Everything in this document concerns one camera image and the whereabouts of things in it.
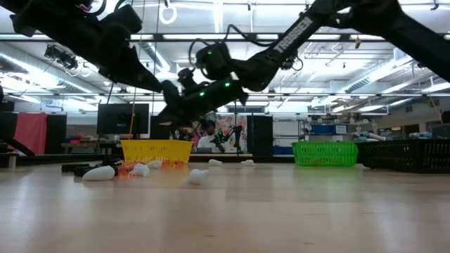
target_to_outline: green basket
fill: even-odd
[[[358,156],[353,142],[297,142],[292,148],[299,166],[353,167]]]

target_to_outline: black crate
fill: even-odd
[[[357,143],[358,160],[371,169],[450,174],[450,140]]]

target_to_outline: yellow basket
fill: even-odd
[[[128,140],[121,141],[125,162],[155,160],[164,167],[182,166],[188,163],[192,142],[173,140]]]

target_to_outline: plastic basket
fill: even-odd
[[[299,166],[353,167],[358,156],[353,142],[297,142],[292,148],[295,164]]]
[[[372,169],[450,173],[450,140],[404,140],[358,143],[359,159]]]
[[[188,163],[192,142],[173,140],[128,140],[121,141],[125,162],[155,160],[164,167],[183,166]]]

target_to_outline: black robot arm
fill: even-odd
[[[130,48],[131,34],[142,21],[130,5],[116,8],[104,19],[86,12],[93,0],[0,0],[18,34],[32,37],[39,30],[78,56],[93,63],[113,82],[161,92],[161,83],[139,62]]]
[[[349,7],[348,13],[339,13]],[[450,82],[448,41],[408,17],[397,0],[315,0],[277,41],[248,60],[232,59],[225,41],[198,51],[196,67],[217,81],[188,95],[165,92],[167,107],[160,113],[161,120],[188,124],[186,119],[231,101],[245,104],[247,94],[242,88],[264,90],[286,60],[297,57],[297,49],[322,26],[383,37]],[[165,89],[171,89],[169,82]]]

